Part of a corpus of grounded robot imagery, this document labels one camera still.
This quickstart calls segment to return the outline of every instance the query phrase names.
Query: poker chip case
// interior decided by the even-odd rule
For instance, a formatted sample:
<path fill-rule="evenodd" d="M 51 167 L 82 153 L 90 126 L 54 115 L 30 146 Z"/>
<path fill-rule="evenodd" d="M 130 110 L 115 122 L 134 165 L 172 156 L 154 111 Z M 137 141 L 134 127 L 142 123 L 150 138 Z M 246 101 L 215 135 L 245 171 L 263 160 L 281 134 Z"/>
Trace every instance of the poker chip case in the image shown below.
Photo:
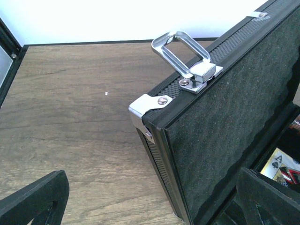
<path fill-rule="evenodd" d="M 198 56 L 184 65 L 175 39 Z M 240 169 L 260 168 L 300 114 L 300 0 L 267 1 L 206 49 L 184 32 L 152 48 L 175 72 L 129 106 L 133 124 L 175 214 L 217 223 Z"/>

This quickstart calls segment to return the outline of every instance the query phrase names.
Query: black foam insert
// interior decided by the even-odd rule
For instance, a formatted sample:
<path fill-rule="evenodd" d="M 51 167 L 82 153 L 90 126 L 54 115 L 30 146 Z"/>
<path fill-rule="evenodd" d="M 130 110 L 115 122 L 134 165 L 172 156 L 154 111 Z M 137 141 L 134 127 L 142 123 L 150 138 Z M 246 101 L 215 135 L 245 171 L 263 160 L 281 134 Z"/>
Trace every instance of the black foam insert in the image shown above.
<path fill-rule="evenodd" d="M 168 128 L 192 219 L 290 96 L 299 21 L 297 9 Z"/>

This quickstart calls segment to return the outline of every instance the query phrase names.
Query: rivet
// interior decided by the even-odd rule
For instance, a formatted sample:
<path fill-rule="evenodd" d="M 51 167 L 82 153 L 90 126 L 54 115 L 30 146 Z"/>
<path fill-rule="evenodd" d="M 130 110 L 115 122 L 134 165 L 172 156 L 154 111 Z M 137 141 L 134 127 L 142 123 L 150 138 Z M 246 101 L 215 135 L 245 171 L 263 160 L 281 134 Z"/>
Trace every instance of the rivet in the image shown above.
<path fill-rule="evenodd" d="M 150 139 L 152 139 L 152 135 L 151 135 L 149 132 L 146 132 L 145 135 L 146 135 L 147 137 L 149 137 Z"/>
<path fill-rule="evenodd" d="M 187 86 L 189 84 L 189 79 L 182 79 L 179 81 L 181 86 Z"/>
<path fill-rule="evenodd" d="M 259 17 L 265 17 L 266 15 L 268 15 L 268 13 L 260 13 L 258 16 Z"/>
<path fill-rule="evenodd" d="M 160 97 L 157 102 L 160 105 L 164 105 L 168 102 L 168 99 L 166 97 Z"/>

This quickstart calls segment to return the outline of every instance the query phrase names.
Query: white wall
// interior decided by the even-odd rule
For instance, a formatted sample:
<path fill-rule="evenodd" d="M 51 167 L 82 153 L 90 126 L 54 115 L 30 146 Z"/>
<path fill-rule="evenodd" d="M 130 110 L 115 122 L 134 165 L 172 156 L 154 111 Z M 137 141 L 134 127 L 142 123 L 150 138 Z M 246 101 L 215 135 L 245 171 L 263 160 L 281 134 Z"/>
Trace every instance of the white wall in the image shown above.
<path fill-rule="evenodd" d="M 24 44 L 153 39 L 171 30 L 219 37 L 266 0 L 0 0 Z"/>
<path fill-rule="evenodd" d="M 0 46 L 0 87 L 8 73 L 8 70 L 13 60 L 6 54 L 3 48 Z"/>

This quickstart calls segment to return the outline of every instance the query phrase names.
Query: black frame trim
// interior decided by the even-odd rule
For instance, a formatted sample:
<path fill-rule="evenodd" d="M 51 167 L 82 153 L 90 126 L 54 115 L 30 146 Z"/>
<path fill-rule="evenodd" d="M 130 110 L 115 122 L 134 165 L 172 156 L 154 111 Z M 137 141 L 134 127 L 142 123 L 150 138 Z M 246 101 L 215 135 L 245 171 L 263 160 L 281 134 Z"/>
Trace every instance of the black frame trim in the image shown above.
<path fill-rule="evenodd" d="M 15 78 L 16 73 L 18 72 L 18 69 L 22 63 L 22 60 L 27 52 L 28 47 L 25 46 L 21 49 L 19 56 L 15 58 L 12 65 L 10 66 L 10 69 L 0 87 L 0 108 L 4 102 L 4 99 L 8 93 L 8 90 Z"/>
<path fill-rule="evenodd" d="M 0 46 L 4 49 L 4 51 L 10 56 L 10 58 L 15 59 L 13 54 L 18 56 L 22 47 L 16 38 L 12 35 L 8 27 L 0 18 Z"/>
<path fill-rule="evenodd" d="M 143 145 L 144 145 L 144 148 L 147 149 L 147 148 L 148 148 L 148 145 L 147 145 L 146 138 L 145 138 L 144 134 L 143 134 L 139 129 L 136 129 L 136 131 L 137 131 L 137 133 L 138 133 L 138 135 L 139 135 L 139 137 L 140 137 L 140 139 L 141 139 L 141 141 L 142 141 L 142 143 L 143 143 Z M 158 171 L 157 165 L 156 165 L 156 163 L 155 163 L 155 161 L 154 161 L 154 159 L 153 159 L 153 157 L 152 157 L 150 151 L 147 151 L 147 154 L 148 154 L 148 157 L 149 157 L 149 159 L 150 159 L 150 161 L 151 161 L 151 163 L 152 163 L 152 165 L 153 165 L 153 168 L 154 168 L 154 170 L 155 170 L 155 173 L 156 173 L 157 176 L 158 176 L 159 182 L 160 182 L 160 184 L 162 185 L 162 187 L 163 187 L 163 189 L 164 189 L 164 192 L 165 192 L 165 194 L 166 194 L 166 196 L 167 196 L 167 198 L 168 198 L 168 200 L 169 200 L 169 202 L 170 202 L 170 204 L 171 204 L 171 207 L 172 207 L 173 211 L 174 211 L 175 214 L 176 214 L 176 212 L 178 212 L 178 210 L 179 210 L 178 204 L 177 204 L 177 202 L 172 202 L 172 201 L 171 201 L 171 198 L 170 198 L 170 196 L 169 196 L 169 193 L 168 193 L 168 191 L 167 191 L 167 189 L 166 189 L 166 187 L 165 187 L 165 184 L 164 184 L 164 182 L 163 182 L 163 180 L 162 180 L 162 177 L 161 177 L 161 175 L 160 175 L 160 173 L 159 173 L 159 171 Z"/>

